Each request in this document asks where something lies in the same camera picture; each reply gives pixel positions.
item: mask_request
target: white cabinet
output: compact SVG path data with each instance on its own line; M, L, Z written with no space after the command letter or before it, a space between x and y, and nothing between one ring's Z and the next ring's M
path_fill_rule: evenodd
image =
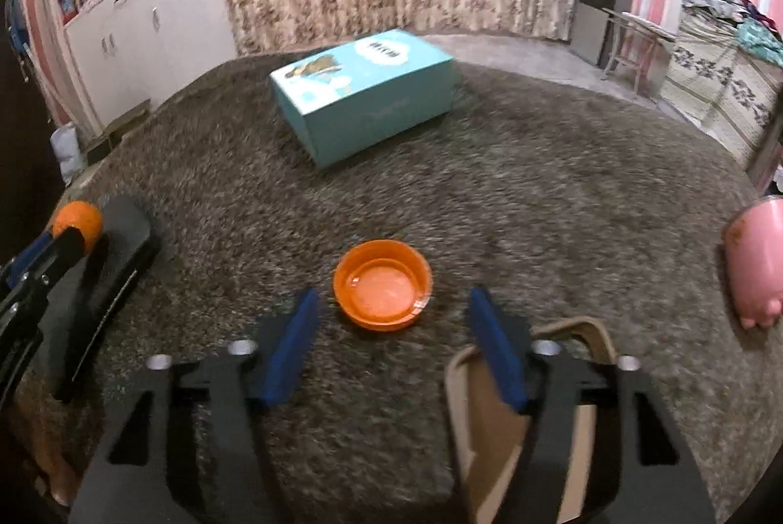
M104 130L236 58L226 0L102 0L65 33Z
M134 75L129 32L121 26L118 13L130 1L103 0L65 28L81 81L103 128L147 98L145 85Z
M236 58L226 0L149 0L150 19L171 67L169 97Z

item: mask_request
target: orange ball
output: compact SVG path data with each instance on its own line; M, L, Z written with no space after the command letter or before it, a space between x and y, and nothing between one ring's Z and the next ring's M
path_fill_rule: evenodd
M85 239L85 254L98 242L103 232L100 211L86 201L72 201L55 215L52 235L60 236L66 228L78 228Z

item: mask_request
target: orange bowl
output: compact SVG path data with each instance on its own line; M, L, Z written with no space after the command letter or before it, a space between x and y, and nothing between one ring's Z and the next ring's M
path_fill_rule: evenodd
M357 325L388 332L408 327L432 294L427 260L402 241L377 239L351 248L334 271L334 296Z

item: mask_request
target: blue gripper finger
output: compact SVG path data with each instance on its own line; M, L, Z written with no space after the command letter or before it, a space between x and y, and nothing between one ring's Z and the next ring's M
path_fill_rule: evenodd
M258 327L259 345L270 339L276 342L263 358L261 370L249 382L248 398L261 401L265 407L274 407L287 402L296 389L304 358L320 323L318 294L310 288L299 297L279 337L270 337L270 333L276 334L273 323L263 321L261 319Z
M492 372L500 398L514 411L522 413L528 404L525 360L520 356L519 346L515 348L506 335L501 314L486 289L471 288L467 308L471 331Z

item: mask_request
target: blue box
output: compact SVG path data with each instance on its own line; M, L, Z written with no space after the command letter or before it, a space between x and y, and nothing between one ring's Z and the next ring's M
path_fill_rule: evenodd
M320 168L451 110L453 59L402 30L273 71L280 105Z

